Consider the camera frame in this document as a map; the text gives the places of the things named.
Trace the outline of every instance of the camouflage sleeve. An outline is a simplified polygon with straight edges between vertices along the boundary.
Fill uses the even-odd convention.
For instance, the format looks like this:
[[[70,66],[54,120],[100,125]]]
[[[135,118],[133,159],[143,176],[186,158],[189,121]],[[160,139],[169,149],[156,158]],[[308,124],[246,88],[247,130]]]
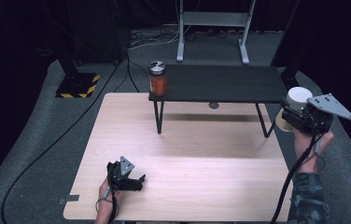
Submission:
[[[287,224],[322,224],[329,217],[318,174],[296,174]]]

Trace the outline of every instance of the table top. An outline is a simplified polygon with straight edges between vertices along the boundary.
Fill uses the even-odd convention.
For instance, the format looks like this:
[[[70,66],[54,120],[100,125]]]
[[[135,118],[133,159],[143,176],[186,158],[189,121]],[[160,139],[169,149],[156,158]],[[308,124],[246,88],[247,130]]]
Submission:
[[[261,112],[270,120],[265,107]],[[265,138],[252,104],[166,102],[157,134],[148,93],[108,93],[67,202],[67,219],[95,219],[98,188],[109,161],[135,165],[147,175],[141,191],[128,191],[117,220],[270,221],[288,174],[275,134]],[[278,218],[288,215],[292,183]]]
[[[278,104],[287,89],[271,66],[166,65],[168,91],[151,101]]]

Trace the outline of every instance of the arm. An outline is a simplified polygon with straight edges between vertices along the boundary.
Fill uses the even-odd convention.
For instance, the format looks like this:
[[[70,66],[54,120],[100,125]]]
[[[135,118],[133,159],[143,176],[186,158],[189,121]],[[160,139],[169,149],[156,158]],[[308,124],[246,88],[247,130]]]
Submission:
[[[312,136],[294,129],[295,153],[297,159],[309,147]],[[325,133],[320,140],[318,155],[320,155],[333,139],[333,133]],[[330,209],[324,200],[321,181],[317,174],[318,156],[312,148],[309,160],[305,161],[294,179],[291,207],[288,223],[328,223]]]
[[[113,205],[112,205],[112,194],[111,190],[105,196],[105,191],[109,187],[107,178],[105,178],[103,184],[99,188],[99,202],[98,202],[98,212],[96,217],[96,224],[107,224],[109,218],[111,217]],[[115,192],[115,197],[117,198],[117,202],[120,203],[121,199],[125,194],[125,190],[118,190]]]

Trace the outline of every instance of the small black table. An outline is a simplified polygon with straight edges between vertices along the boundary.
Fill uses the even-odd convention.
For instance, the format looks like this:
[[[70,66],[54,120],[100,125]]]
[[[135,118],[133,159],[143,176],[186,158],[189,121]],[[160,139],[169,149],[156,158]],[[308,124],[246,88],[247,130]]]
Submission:
[[[179,65],[167,64],[167,93],[149,93],[155,109],[158,133],[161,133],[164,102],[251,103],[255,104],[263,134],[266,131],[259,104],[279,104],[287,89],[277,69],[271,66]]]

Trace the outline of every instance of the yellow and black striped floor marking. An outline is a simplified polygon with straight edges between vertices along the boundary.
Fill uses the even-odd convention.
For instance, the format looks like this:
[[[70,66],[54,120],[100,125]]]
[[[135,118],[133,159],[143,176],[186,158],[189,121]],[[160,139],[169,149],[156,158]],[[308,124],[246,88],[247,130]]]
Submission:
[[[91,97],[96,89],[100,75],[80,74],[77,81],[65,79],[59,89],[56,91],[56,97],[61,98],[87,98]]]

